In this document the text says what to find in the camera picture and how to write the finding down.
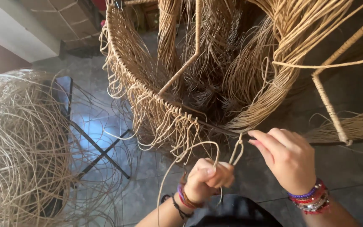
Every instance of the black bracelet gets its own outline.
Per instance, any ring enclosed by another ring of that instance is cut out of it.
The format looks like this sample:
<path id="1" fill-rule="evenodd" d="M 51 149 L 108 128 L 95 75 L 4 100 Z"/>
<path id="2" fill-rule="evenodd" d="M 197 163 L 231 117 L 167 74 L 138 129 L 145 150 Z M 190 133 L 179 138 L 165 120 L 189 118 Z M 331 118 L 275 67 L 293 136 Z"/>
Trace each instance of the black bracelet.
<path id="1" fill-rule="evenodd" d="M 184 220 L 184 218 L 191 218 L 193 216 L 194 213 L 191 213 L 191 214 L 186 214 L 184 213 L 181 209 L 180 209 L 180 206 L 179 204 L 176 203 L 176 200 L 175 200 L 175 195 L 172 194 L 172 200 L 173 200 L 173 205 L 175 206 L 175 208 L 179 211 L 179 214 L 180 214 L 180 217 L 181 219 Z"/>

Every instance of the tangled fiber pile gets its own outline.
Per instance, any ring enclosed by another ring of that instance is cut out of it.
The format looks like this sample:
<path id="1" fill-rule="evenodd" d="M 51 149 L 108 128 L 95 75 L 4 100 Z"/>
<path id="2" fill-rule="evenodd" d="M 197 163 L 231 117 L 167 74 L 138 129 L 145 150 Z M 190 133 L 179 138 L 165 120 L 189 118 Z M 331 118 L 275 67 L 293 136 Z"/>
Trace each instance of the tangled fiber pile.
<path id="1" fill-rule="evenodd" d="M 81 182 L 72 170 L 89 154 L 70 149 L 78 141 L 63 103 L 54 99 L 53 80 L 33 70 L 0 75 L 0 226 L 72 223 L 103 206 L 113 189 L 113 176 L 99 186 Z M 77 198 L 86 189 L 92 195 Z"/>
<path id="2" fill-rule="evenodd" d="M 160 0 L 158 59 L 154 59 L 110 0 L 100 36 L 105 66 L 113 72 L 109 93 L 129 102 L 142 147 L 161 147 L 181 162 L 192 153 L 214 157 L 214 141 L 258 126 L 285 100 L 301 67 L 317 68 L 313 82 L 340 141 L 350 144 L 319 74 L 324 68 L 341 66 L 331 64 L 363 35 L 363 27 L 322 66 L 302 63 L 310 50 L 363 8 L 362 4 L 349 12 L 352 3 Z M 174 42 L 179 8 L 186 25 L 183 53 L 176 52 Z M 206 144 L 206 152 L 194 153 L 197 144 Z"/>

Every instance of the tiled floor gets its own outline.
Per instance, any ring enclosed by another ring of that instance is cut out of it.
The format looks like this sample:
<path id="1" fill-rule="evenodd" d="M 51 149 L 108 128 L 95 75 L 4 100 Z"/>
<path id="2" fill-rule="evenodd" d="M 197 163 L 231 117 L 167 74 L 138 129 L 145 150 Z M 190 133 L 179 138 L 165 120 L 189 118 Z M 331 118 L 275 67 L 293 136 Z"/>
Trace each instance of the tiled floor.
<path id="1" fill-rule="evenodd" d="M 38 70 L 71 76 L 77 85 L 94 97 L 92 104 L 85 98 L 74 100 L 73 120 L 103 149 L 116 139 L 110 134 L 119 136 L 130 125 L 130 122 L 117 117 L 116 103 L 107 93 L 107 72 L 101 69 L 104 60 L 104 57 L 80 59 L 67 56 L 64 60 L 54 58 L 34 64 Z M 74 95 L 85 97 L 78 90 L 74 90 Z M 87 141 L 81 140 L 79 145 L 89 150 L 84 158 L 92 160 L 98 155 Z M 355 145 L 354 148 L 363 152 L 363 144 Z M 117 190 L 111 192 L 113 196 L 106 198 L 109 206 L 102 206 L 95 215 L 105 213 L 114 220 L 116 226 L 134 226 L 156 207 L 159 188 L 171 160 L 158 153 L 142 152 L 135 139 L 120 142 L 109 155 L 132 177 L 130 180 L 122 178 L 121 184 L 116 186 Z M 102 177 L 116 183 L 121 177 L 108 162 L 102 161 L 98 168 L 100 171 L 94 169 L 84 178 L 98 181 L 97 178 Z M 176 190 L 183 171 L 184 168 L 178 166 L 170 170 L 161 195 Z M 338 146 L 316 147 L 316 171 L 331 189 L 332 196 L 363 225 L 363 154 Z M 298 209 L 287 200 L 284 190 L 265 165 L 260 153 L 249 144 L 245 144 L 245 154 L 235 167 L 235 174 L 236 181 L 230 192 L 258 202 L 284 226 L 304 226 Z M 89 226 L 111 226 L 106 217 L 95 216 L 91 219 Z"/>

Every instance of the metal stand leg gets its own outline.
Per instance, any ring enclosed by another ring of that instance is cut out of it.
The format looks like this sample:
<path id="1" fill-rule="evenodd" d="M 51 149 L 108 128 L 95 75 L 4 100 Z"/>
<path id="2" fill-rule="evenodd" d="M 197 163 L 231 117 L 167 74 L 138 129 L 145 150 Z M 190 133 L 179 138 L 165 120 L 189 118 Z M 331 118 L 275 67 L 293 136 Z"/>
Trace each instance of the metal stand leg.
<path id="1" fill-rule="evenodd" d="M 94 167 L 96 165 L 96 163 L 98 163 L 100 161 L 100 159 L 102 159 L 103 157 L 107 158 L 108 161 L 116 168 L 118 169 L 124 176 L 125 178 L 127 179 L 130 179 L 130 176 L 124 172 L 124 170 L 113 160 L 111 159 L 111 157 L 107 154 L 110 149 L 112 149 L 119 141 L 120 139 L 117 139 L 110 147 L 108 147 L 105 151 L 99 147 L 95 141 L 93 141 L 93 139 L 91 137 L 89 137 L 88 134 L 86 134 L 86 132 L 81 128 L 79 127 L 79 125 L 77 125 L 75 122 L 71 121 L 71 125 L 74 126 L 74 128 L 81 133 L 81 135 L 83 137 L 85 137 L 85 139 L 91 143 L 100 153 L 101 155 L 99 155 L 99 157 L 97 157 L 87 168 L 85 168 L 82 173 L 80 173 L 78 175 L 79 178 L 83 177 L 89 170 L 92 169 L 92 167 Z M 129 129 L 126 130 L 120 137 L 124 137 L 127 133 L 129 132 Z"/>

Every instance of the cardboard box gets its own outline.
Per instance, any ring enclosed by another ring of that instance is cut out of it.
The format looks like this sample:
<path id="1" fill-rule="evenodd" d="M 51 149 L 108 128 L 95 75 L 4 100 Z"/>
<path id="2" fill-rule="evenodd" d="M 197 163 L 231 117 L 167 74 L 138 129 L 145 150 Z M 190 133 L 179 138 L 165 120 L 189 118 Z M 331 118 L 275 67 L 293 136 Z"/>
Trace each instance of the cardboard box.
<path id="1" fill-rule="evenodd" d="M 66 49 L 96 44 L 100 25 L 90 0 L 21 0 Z"/>

